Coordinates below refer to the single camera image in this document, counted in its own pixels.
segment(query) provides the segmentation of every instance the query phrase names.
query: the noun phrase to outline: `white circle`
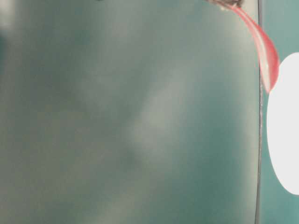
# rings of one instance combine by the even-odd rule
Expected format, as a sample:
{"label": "white circle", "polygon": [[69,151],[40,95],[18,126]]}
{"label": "white circle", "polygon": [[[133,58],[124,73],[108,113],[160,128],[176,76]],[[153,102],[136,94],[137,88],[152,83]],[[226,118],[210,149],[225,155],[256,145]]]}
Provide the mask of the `white circle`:
{"label": "white circle", "polygon": [[287,191],[299,195],[299,53],[280,64],[269,95],[267,137],[277,178]]}

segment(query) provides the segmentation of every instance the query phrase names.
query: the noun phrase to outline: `blurry green surface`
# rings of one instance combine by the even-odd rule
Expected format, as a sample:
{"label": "blurry green surface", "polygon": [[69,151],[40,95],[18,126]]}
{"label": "blurry green surface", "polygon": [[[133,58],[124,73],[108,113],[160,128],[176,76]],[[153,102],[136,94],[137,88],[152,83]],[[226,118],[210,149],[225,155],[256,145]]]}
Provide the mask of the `blurry green surface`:
{"label": "blurry green surface", "polygon": [[[299,52],[299,1],[262,0],[262,26],[273,40],[280,60]],[[263,95],[263,148],[260,195],[260,223],[299,223],[299,196],[279,183],[269,156],[266,133],[268,96]]]}
{"label": "blurry green surface", "polygon": [[1,224],[254,223],[259,74],[237,16],[202,0],[1,4]]}

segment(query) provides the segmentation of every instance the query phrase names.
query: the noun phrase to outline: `teal wall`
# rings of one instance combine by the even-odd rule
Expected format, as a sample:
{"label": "teal wall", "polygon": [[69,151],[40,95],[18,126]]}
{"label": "teal wall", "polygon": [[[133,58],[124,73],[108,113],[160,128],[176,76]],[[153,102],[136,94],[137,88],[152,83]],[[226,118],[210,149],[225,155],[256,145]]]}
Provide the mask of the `teal wall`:
{"label": "teal wall", "polygon": [[[262,26],[273,40],[280,60],[299,52],[299,2],[262,0]],[[260,195],[260,223],[299,223],[299,196],[288,193],[275,176],[267,146],[266,113],[268,97],[263,95],[263,148]]]}
{"label": "teal wall", "polygon": [[254,223],[259,72],[236,15],[202,0],[0,14],[1,224]]}

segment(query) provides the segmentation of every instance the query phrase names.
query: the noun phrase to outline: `teal background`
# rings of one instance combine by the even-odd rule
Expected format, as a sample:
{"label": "teal background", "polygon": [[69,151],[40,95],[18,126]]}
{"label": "teal background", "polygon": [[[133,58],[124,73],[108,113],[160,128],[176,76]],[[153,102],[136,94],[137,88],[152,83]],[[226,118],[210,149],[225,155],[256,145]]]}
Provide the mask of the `teal background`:
{"label": "teal background", "polygon": [[[280,60],[299,52],[298,1],[262,0],[262,27],[273,40]],[[263,94],[263,147],[260,193],[260,223],[299,223],[299,196],[288,193],[279,183],[269,156],[266,133],[268,96]]]}
{"label": "teal background", "polygon": [[236,15],[202,0],[0,15],[1,224],[254,223],[259,73]]}

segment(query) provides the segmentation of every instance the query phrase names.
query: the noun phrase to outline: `thin black line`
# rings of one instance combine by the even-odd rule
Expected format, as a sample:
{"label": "thin black line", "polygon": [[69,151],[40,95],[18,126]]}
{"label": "thin black line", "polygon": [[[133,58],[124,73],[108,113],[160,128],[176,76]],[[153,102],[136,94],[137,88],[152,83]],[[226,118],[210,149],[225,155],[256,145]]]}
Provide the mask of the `thin black line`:
{"label": "thin black line", "polygon": [[[262,0],[258,0],[258,23],[262,26]],[[259,99],[259,144],[258,144],[258,168],[257,168],[257,187],[256,187],[256,215],[255,224],[260,223],[260,183],[261,183],[261,157],[262,157],[262,131],[263,131],[263,86],[261,83],[261,74],[259,69],[259,85],[260,85],[260,99]]]}

